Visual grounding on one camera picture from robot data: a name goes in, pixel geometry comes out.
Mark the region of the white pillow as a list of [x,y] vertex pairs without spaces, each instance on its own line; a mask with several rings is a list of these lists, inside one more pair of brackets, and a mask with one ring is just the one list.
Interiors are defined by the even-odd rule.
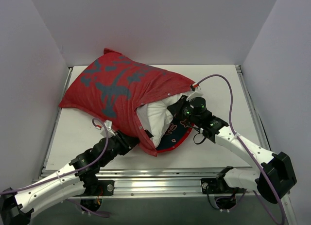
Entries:
[[145,104],[136,109],[137,116],[143,129],[149,131],[153,135],[151,141],[156,148],[173,120],[173,115],[167,107],[175,104],[182,95],[189,96],[190,92],[175,94],[165,99]]

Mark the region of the red printed pillowcase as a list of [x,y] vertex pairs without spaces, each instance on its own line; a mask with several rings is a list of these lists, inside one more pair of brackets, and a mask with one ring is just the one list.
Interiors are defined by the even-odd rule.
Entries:
[[112,121],[115,129],[139,138],[139,147],[157,155],[157,144],[148,136],[137,111],[144,105],[190,91],[194,81],[175,72],[135,62],[119,52],[105,49],[76,79],[59,104],[77,108],[96,118]]

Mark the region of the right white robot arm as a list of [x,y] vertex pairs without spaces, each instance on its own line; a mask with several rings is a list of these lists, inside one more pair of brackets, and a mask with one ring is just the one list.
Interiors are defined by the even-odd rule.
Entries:
[[266,150],[233,131],[227,122],[214,116],[206,108],[202,97],[188,100],[183,95],[168,106],[179,121],[193,125],[204,138],[220,145],[251,166],[248,170],[226,167],[216,179],[216,188],[227,192],[231,188],[255,190],[266,201],[277,204],[296,183],[290,157],[284,152],[276,154]]

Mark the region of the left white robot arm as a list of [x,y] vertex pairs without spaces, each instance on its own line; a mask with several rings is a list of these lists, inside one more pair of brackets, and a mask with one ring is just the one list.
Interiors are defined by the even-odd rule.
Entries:
[[31,218],[70,197],[99,191],[97,174],[118,155],[125,155],[139,139],[116,131],[93,148],[77,155],[53,174],[27,187],[8,188],[0,194],[0,217],[5,225],[27,225]]

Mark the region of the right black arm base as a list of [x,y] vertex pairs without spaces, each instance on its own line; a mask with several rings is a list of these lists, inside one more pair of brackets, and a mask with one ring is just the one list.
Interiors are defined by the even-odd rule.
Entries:
[[222,179],[217,178],[201,178],[201,190],[203,194],[229,194],[234,189],[230,188]]

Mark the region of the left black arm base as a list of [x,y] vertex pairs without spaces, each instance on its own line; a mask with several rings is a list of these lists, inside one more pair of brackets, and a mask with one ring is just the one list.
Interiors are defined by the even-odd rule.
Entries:
[[85,191],[81,196],[112,196],[114,194],[114,180],[97,180],[84,185]]

